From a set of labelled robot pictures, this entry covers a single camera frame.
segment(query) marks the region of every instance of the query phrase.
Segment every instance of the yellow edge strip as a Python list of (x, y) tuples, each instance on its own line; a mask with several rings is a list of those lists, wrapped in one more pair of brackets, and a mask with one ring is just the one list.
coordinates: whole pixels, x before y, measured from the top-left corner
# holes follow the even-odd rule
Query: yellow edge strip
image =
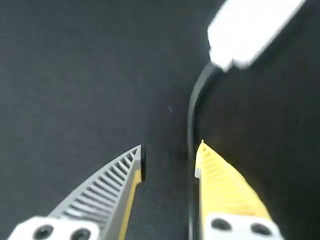
[(135, 192), (136, 192), (136, 186), (141, 183), (141, 170), (136, 170), (133, 176), (132, 186), (128, 198), (128, 202), (126, 203), (125, 212), (123, 215), (123, 221), (119, 233), (118, 240), (124, 240), (126, 236), (126, 231), (128, 227), (129, 217), (131, 213), (132, 204), (134, 202)]

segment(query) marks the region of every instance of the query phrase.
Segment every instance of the black fabric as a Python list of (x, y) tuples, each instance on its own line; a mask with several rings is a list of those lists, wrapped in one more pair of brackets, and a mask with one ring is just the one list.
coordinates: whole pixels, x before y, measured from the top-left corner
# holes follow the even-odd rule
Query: black fabric
[[(140, 143), (127, 239), (187, 237), (188, 101), (221, 3), (0, 1), (0, 238)], [(317, 238), (319, 20), (272, 61), (233, 69), (198, 118), (287, 239)]]

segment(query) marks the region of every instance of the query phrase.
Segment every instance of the white plug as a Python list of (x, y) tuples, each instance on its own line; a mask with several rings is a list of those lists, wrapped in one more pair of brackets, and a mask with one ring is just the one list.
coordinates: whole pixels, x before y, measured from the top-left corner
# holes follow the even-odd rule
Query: white plug
[(210, 60), (248, 68), (306, 0), (227, 0), (208, 27)]

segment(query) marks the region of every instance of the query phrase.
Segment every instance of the black cable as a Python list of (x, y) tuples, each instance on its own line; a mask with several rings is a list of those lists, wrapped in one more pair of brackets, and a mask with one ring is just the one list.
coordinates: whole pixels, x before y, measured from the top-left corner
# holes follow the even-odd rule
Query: black cable
[(194, 177), (196, 164), (196, 114), (197, 105), (208, 85), (218, 78), (221, 69), (209, 62), (197, 79), (189, 102), (187, 115), (187, 149), (188, 149), (188, 211), (189, 211), (189, 240), (199, 238), (199, 181)]

